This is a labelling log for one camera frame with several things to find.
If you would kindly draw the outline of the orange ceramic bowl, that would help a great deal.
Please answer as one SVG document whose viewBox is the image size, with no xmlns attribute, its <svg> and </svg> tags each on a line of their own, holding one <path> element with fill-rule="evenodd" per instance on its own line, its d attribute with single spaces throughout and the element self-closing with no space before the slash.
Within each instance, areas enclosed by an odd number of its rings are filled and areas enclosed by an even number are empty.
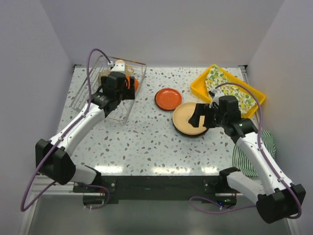
<svg viewBox="0 0 313 235">
<path fill-rule="evenodd" d="M 126 78 L 127 78 L 127 80 L 128 80 L 128 83 L 129 83 L 129 82 L 130 82 L 130 77 L 127 76 Z M 137 91 L 138 87 L 139 87 L 139 81 L 135 78 L 135 79 L 134 79 L 134 89 L 135 89 L 135 92 Z"/>
</svg>

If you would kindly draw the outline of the teal embossed plate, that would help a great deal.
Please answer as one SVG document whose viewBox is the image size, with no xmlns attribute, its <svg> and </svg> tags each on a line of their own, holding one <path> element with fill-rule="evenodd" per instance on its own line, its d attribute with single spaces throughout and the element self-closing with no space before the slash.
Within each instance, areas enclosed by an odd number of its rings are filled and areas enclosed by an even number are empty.
<svg viewBox="0 0 313 235">
<path fill-rule="evenodd" d="M 207 132 L 208 132 L 208 129 L 206 129 L 205 131 L 199 133 L 199 134 L 196 134 L 196 135 L 190 135 L 190 134 L 186 134 L 186 133 L 183 133 L 182 131 L 180 131 L 179 129 L 177 129 L 176 127 L 174 127 L 175 130 L 181 135 L 181 136 L 184 136 L 184 137 L 188 137 L 188 138 L 197 138 L 197 137 L 200 137 L 200 136 L 203 136 L 205 135 Z"/>
</svg>

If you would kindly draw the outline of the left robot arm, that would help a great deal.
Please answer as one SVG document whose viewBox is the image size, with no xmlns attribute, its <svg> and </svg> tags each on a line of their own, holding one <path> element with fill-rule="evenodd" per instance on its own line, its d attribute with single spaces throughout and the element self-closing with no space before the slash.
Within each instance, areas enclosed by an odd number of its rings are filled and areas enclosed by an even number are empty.
<svg viewBox="0 0 313 235">
<path fill-rule="evenodd" d="M 101 174 L 89 166 L 76 166 L 71 155 L 83 138 L 102 122 L 121 101 L 135 98 L 136 79 L 121 72 L 101 77 L 101 85 L 90 94 L 82 111 L 57 135 L 35 145 L 36 169 L 51 180 L 65 185 L 82 183 L 90 192 L 101 188 Z"/>
</svg>

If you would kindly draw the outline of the yellow plate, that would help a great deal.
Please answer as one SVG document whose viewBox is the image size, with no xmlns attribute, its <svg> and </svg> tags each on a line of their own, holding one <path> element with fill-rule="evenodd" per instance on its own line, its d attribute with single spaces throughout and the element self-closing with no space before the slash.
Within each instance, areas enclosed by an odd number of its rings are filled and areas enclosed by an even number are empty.
<svg viewBox="0 0 313 235">
<path fill-rule="evenodd" d="M 188 123 L 188 120 L 192 116 L 195 109 L 195 102 L 187 102 L 179 105 L 173 112 L 172 121 L 173 124 L 178 126 L 179 124 Z"/>
</svg>

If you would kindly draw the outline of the dark brown beige plate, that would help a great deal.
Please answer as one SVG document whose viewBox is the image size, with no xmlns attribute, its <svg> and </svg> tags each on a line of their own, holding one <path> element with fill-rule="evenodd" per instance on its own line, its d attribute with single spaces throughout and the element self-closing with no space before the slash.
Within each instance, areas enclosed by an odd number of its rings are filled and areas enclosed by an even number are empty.
<svg viewBox="0 0 313 235">
<path fill-rule="evenodd" d="M 208 132 L 207 128 L 204 127 L 193 127 L 189 123 L 179 124 L 178 126 L 173 124 L 174 129 L 183 136 L 186 137 L 198 137 Z"/>
</svg>

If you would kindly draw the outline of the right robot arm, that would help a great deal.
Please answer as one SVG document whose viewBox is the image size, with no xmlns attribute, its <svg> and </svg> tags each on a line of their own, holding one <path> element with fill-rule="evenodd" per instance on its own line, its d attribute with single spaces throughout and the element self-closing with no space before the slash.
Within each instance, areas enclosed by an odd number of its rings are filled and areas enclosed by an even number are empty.
<svg viewBox="0 0 313 235">
<path fill-rule="evenodd" d="M 253 165 L 260 183 L 246 177 L 239 169 L 231 167 L 220 171 L 218 187 L 223 192 L 232 189 L 254 203 L 260 217 L 268 224 L 283 218 L 298 219 L 306 191 L 295 185 L 270 157 L 261 140 L 261 130 L 248 118 L 242 118 L 238 100 L 234 96 L 221 96 L 218 102 L 197 103 L 189 119 L 193 127 L 223 128 L 226 135 L 244 152 Z"/>
</svg>

